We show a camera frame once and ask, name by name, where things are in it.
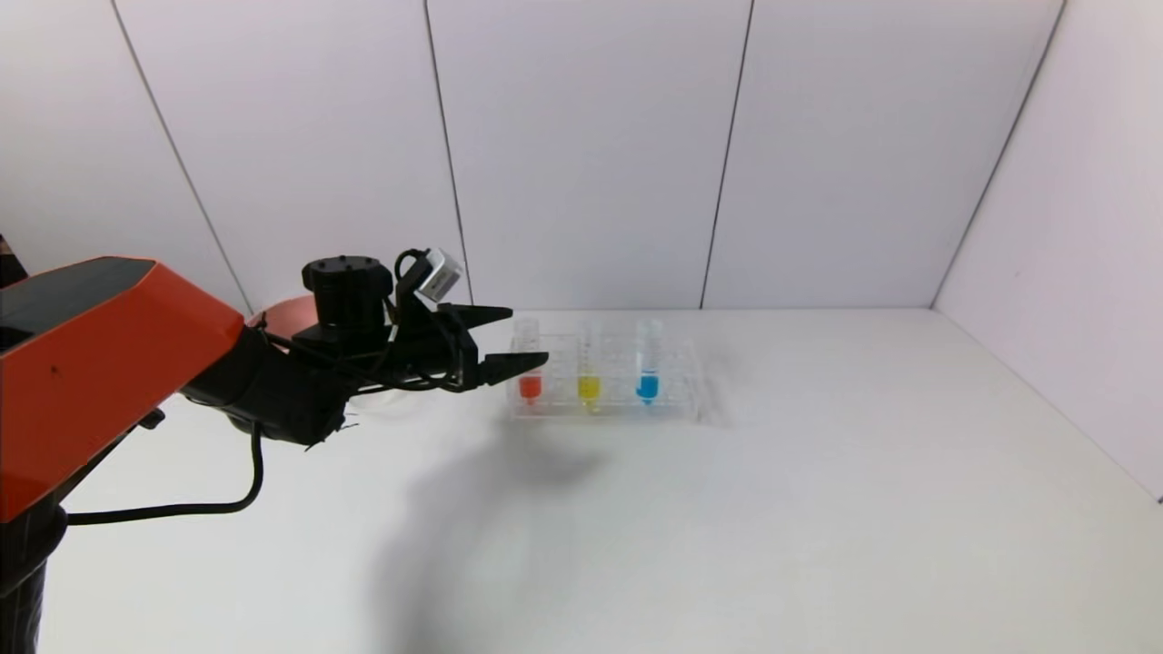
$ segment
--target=white wall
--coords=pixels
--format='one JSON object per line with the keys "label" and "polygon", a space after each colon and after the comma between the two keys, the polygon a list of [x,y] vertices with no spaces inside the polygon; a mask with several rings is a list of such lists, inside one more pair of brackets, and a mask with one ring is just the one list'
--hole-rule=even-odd
{"label": "white wall", "polygon": [[936,308],[1163,496],[1163,2],[1066,5]]}
{"label": "white wall", "polygon": [[105,1],[0,2],[0,233],[33,273],[157,258],[245,310]]}
{"label": "white wall", "polygon": [[117,7],[256,308],[317,257],[463,257],[422,0]]}
{"label": "white wall", "polygon": [[756,0],[704,306],[929,306],[1059,0]]}
{"label": "white wall", "polygon": [[477,301],[699,306],[749,6],[430,1]]}

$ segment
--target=test tube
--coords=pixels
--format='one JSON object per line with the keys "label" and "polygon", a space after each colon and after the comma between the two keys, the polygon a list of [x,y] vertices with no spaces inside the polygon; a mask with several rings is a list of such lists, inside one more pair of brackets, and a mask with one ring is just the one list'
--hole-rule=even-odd
{"label": "test tube", "polygon": [[[513,324],[516,351],[541,350],[541,325],[536,318],[519,318]],[[541,397],[541,368],[535,368],[522,375],[518,382],[518,391],[526,404],[533,405]]]}
{"label": "test tube", "polygon": [[601,397],[600,361],[601,328],[595,321],[586,320],[578,334],[578,397],[591,410]]}
{"label": "test tube", "polygon": [[642,404],[650,405],[658,397],[658,368],[662,365],[662,321],[638,320],[638,386],[635,389]]}

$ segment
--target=panel seam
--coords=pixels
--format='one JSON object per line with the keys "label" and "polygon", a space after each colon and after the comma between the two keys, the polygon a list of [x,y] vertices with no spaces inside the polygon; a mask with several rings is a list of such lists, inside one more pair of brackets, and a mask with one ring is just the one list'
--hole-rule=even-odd
{"label": "panel seam", "polygon": [[440,107],[440,125],[444,134],[444,156],[448,159],[448,178],[452,183],[452,207],[456,209],[456,228],[461,234],[461,257],[464,260],[464,277],[469,283],[469,304],[477,304],[472,292],[472,271],[469,269],[469,244],[464,239],[464,221],[461,220],[461,194],[456,189],[456,168],[452,165],[452,144],[448,137],[448,118],[444,115],[444,93],[440,85],[440,67],[436,65],[436,40],[433,38],[433,20],[424,0],[424,27],[428,30],[428,54],[433,62],[433,79],[436,81],[436,105]]}
{"label": "panel seam", "polygon": [[154,95],[154,88],[149,84],[149,79],[145,78],[145,70],[142,69],[141,59],[137,57],[137,50],[134,48],[133,41],[129,38],[129,31],[126,29],[126,22],[121,19],[121,9],[117,7],[117,0],[109,0],[109,5],[113,7],[113,15],[117,19],[117,27],[121,29],[121,37],[126,42],[126,47],[129,49],[129,56],[134,61],[134,67],[137,69],[137,77],[142,80],[142,86],[145,87],[145,94],[149,95],[149,101],[154,106],[154,115],[157,116],[158,122],[162,125],[162,131],[165,133],[165,140],[170,144],[170,150],[173,152],[173,158],[178,162],[178,168],[181,170],[181,176],[186,179],[186,186],[190,187],[190,193],[194,197],[194,202],[198,205],[198,211],[202,214],[202,220],[206,222],[206,227],[211,232],[211,236],[214,239],[214,244],[217,247],[219,254],[222,255],[222,261],[226,263],[227,270],[230,272],[230,278],[234,279],[235,286],[238,287],[238,293],[242,296],[242,303],[247,305],[247,311],[249,313],[255,313],[255,307],[250,304],[250,299],[247,298],[247,291],[242,287],[242,282],[238,280],[238,273],[235,272],[234,265],[230,264],[230,257],[226,254],[226,248],[222,247],[222,240],[217,235],[217,230],[214,229],[214,223],[211,221],[209,214],[206,212],[206,205],[202,204],[202,198],[198,193],[198,189],[194,186],[194,180],[190,177],[190,170],[186,169],[186,162],[181,158],[181,152],[178,151],[178,144],[173,141],[173,134],[170,131],[170,126],[165,122],[165,116],[162,115],[162,107],[157,104],[157,98]]}
{"label": "panel seam", "polygon": [[[1018,372],[1018,370],[1013,365],[1011,365],[1007,361],[1003,360],[1001,356],[999,356],[997,353],[994,353],[992,349],[990,349],[989,346],[986,346],[977,336],[975,336],[973,334],[971,334],[969,332],[969,329],[966,329],[965,327],[963,327],[962,325],[959,325],[956,320],[954,320],[952,318],[950,318],[950,317],[948,317],[948,315],[946,315],[946,314],[943,314],[943,313],[941,313],[939,311],[934,311],[934,310],[929,310],[929,311],[932,311],[936,315],[940,315],[941,319],[943,319],[943,320],[948,321],[950,325],[952,325],[954,328],[956,328],[958,332],[961,332],[962,334],[964,334],[965,337],[968,337],[973,344],[976,344],[977,347],[979,347],[983,350],[985,350],[985,353],[989,354],[989,356],[994,362],[997,362],[999,365],[1001,365],[1003,368],[1005,368],[1006,371],[1008,371],[1011,375],[1013,375],[1015,379],[1018,379],[1019,382],[1021,382],[1021,384],[1023,386],[1026,386],[1039,399],[1041,399],[1043,403],[1046,403],[1046,405],[1049,406],[1050,410],[1054,411],[1054,413],[1056,413],[1058,415],[1058,418],[1061,418],[1063,421],[1065,421],[1068,425],[1070,425],[1070,427],[1073,428],[1076,432],[1078,432],[1078,434],[1083,439],[1085,439],[1089,443],[1091,443],[1092,446],[1094,446],[1094,448],[1098,449],[1098,452],[1100,452],[1103,454],[1103,456],[1106,457],[1106,460],[1110,461],[1115,468],[1118,468],[1123,475],[1126,475],[1127,478],[1132,481],[1132,483],[1136,484],[1140,489],[1142,489],[1143,493],[1146,493],[1147,497],[1150,497],[1151,499],[1155,498],[1155,490],[1153,488],[1148,488],[1147,483],[1144,481],[1142,481],[1139,477],[1136,477],[1135,475],[1133,475],[1130,472],[1130,470],[1128,470],[1127,467],[1122,464],[1122,462],[1120,462],[1118,458],[1115,458],[1114,455],[1111,454],[1111,452],[1107,450],[1107,448],[1103,446],[1103,443],[1100,443],[1097,439],[1094,439],[1094,436],[1092,436],[1089,433],[1086,433],[1086,431],[1083,429],[1080,425],[1078,425],[1077,422],[1075,422],[1075,420],[1071,417],[1066,415],[1066,413],[1062,410],[1062,407],[1059,407],[1056,403],[1051,401],[1050,398],[1048,398],[1046,396],[1046,393],[1042,392],[1041,389],[1039,389],[1037,386],[1035,386],[1033,382],[1030,382],[1029,379],[1027,379],[1025,375]],[[1161,497],[1158,499],[1158,503],[1163,504],[1163,497]]]}
{"label": "panel seam", "polygon": [[715,251],[715,230],[719,229],[719,209],[723,202],[723,185],[727,183],[727,162],[730,158],[730,142],[735,134],[735,115],[739,113],[739,94],[743,86],[743,66],[747,63],[747,44],[751,38],[751,17],[755,15],[755,0],[747,10],[747,28],[743,30],[743,51],[739,58],[739,77],[735,80],[735,101],[730,108],[730,123],[727,126],[727,148],[723,151],[723,168],[719,176],[719,196],[715,198],[715,216],[711,222],[711,244],[707,247],[707,266],[702,272],[702,292],[699,294],[699,308],[707,300],[707,280],[711,278],[711,257]]}
{"label": "panel seam", "polygon": [[993,185],[993,178],[998,175],[998,170],[1001,168],[1001,159],[1005,158],[1006,150],[1009,149],[1009,142],[1013,141],[1014,133],[1018,131],[1018,125],[1021,122],[1022,114],[1026,113],[1026,105],[1029,102],[1029,98],[1034,93],[1034,86],[1037,84],[1039,76],[1042,74],[1042,64],[1046,63],[1046,57],[1050,54],[1050,48],[1054,44],[1054,37],[1058,33],[1058,24],[1062,23],[1062,15],[1066,10],[1068,1],[1069,0],[1061,0],[1058,5],[1058,12],[1054,17],[1054,26],[1050,28],[1050,35],[1046,40],[1046,47],[1042,48],[1042,56],[1039,57],[1037,65],[1034,66],[1034,74],[1029,78],[1029,86],[1026,87],[1026,93],[1022,95],[1021,104],[1018,106],[1018,114],[1014,116],[1014,121],[1009,126],[1009,133],[1006,134],[1006,140],[1001,144],[1001,151],[998,152],[998,158],[993,162],[993,169],[990,171],[990,177],[985,180],[985,187],[982,189],[982,194],[978,196],[977,204],[973,205],[973,213],[970,214],[969,222],[965,223],[965,229],[961,233],[961,240],[957,241],[957,247],[954,249],[952,256],[949,257],[949,265],[946,266],[944,275],[941,276],[941,283],[937,284],[937,290],[933,293],[933,301],[929,303],[930,310],[936,311],[937,298],[941,297],[941,291],[944,290],[946,283],[949,282],[949,275],[952,272],[952,266],[957,263],[957,257],[961,256],[962,248],[965,247],[969,233],[973,228],[973,223],[977,221],[982,206],[985,204],[986,196],[990,193],[990,186]]}

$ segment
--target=yellow liquid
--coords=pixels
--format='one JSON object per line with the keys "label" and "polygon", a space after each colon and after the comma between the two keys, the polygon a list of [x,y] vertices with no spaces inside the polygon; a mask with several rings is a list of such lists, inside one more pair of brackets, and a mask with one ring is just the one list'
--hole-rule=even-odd
{"label": "yellow liquid", "polygon": [[601,394],[601,377],[584,376],[578,377],[578,397],[586,405],[598,400]]}

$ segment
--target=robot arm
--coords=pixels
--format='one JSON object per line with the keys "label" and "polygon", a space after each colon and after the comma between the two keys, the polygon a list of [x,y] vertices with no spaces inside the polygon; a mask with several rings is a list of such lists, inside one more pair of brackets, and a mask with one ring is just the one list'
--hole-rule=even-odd
{"label": "robot arm", "polygon": [[130,429],[156,425],[172,393],[226,413],[256,447],[258,435],[312,446],[355,394],[463,392],[547,361],[478,361],[469,329],[512,310],[430,310],[421,296],[438,303],[459,277],[440,250],[406,251],[395,273],[393,304],[374,258],[307,264],[319,322],[291,339],[152,261],[98,258],[0,290],[0,618],[24,625],[5,630],[0,651],[33,651],[43,562],[67,524],[60,500]]}

